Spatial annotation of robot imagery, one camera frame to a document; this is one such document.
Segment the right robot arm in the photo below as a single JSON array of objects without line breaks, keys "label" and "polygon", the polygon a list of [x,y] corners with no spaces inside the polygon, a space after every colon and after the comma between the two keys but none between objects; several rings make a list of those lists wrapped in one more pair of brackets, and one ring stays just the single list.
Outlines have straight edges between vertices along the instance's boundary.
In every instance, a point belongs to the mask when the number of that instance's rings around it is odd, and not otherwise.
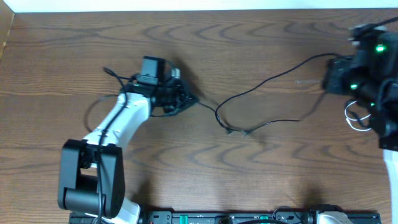
[{"label": "right robot arm", "polygon": [[355,54],[331,59],[322,87],[350,96],[368,110],[365,127],[378,135],[389,176],[392,222],[397,223],[397,33],[381,22],[351,31]]}]

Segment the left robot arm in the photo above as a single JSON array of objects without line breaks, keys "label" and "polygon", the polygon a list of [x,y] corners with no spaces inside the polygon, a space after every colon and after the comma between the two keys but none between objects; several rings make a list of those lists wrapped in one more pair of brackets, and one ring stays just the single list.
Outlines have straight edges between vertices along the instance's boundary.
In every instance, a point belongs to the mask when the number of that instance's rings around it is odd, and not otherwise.
[{"label": "left robot arm", "polygon": [[70,223],[130,223],[144,220],[141,206],[126,197],[123,152],[156,108],[176,116],[197,101],[171,61],[145,56],[139,73],[121,77],[103,69],[121,85],[104,120],[83,139],[62,147],[58,206],[70,211]]}]

